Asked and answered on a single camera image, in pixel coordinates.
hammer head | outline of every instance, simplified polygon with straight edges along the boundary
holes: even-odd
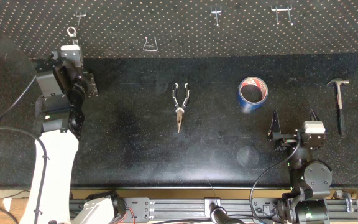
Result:
[[[335,83],[336,85],[349,84],[348,80],[343,80],[342,78],[335,78],[331,80],[327,85]]]

hammer handle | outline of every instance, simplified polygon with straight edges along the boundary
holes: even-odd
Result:
[[[343,114],[343,109],[338,110],[338,124],[339,124],[339,134],[342,137],[345,136],[345,117]]]

tape roll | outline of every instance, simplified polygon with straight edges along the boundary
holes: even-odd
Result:
[[[243,93],[241,92],[241,90],[243,88],[245,88],[247,85],[253,85],[253,86],[257,87],[257,90],[259,89],[259,91],[262,94],[262,97],[261,97],[262,99],[260,101],[252,102],[252,101],[247,100],[247,96],[243,96]],[[267,85],[263,80],[261,80],[260,78],[257,78],[257,77],[248,77],[240,83],[239,92],[238,92],[239,101],[243,108],[253,110],[253,109],[259,108],[263,105],[263,103],[267,99],[268,93],[269,93],[269,90],[267,89]]]

pliers handle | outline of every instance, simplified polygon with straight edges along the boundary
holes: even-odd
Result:
[[[185,88],[186,88],[186,98],[184,100],[184,102],[182,103],[181,106],[179,106],[178,104],[178,100],[177,100],[177,90],[178,90],[179,85],[177,83],[174,84],[173,86],[173,90],[172,90],[172,98],[173,98],[173,103],[175,104],[175,112],[178,112],[179,110],[184,113],[185,112],[185,108],[189,102],[189,95],[190,95],[190,90],[188,87],[188,83],[185,84]]]

speckled black surface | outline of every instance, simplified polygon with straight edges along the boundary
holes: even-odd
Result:
[[[333,187],[358,188],[358,54],[284,55],[197,59],[88,59],[100,95],[86,99],[73,188],[244,187],[285,157],[265,140],[278,109],[283,133],[300,128],[313,108],[329,131],[315,158],[333,168]],[[9,47],[0,48],[0,112],[25,88],[31,63]],[[241,112],[237,86],[257,76],[268,99],[251,114]],[[337,133],[333,78],[342,88],[347,136]],[[190,103],[177,134],[172,84],[189,83]],[[37,85],[5,123],[32,129]],[[35,162],[34,141],[0,131],[0,187],[29,187]],[[272,170],[261,187],[289,186],[285,166]]]

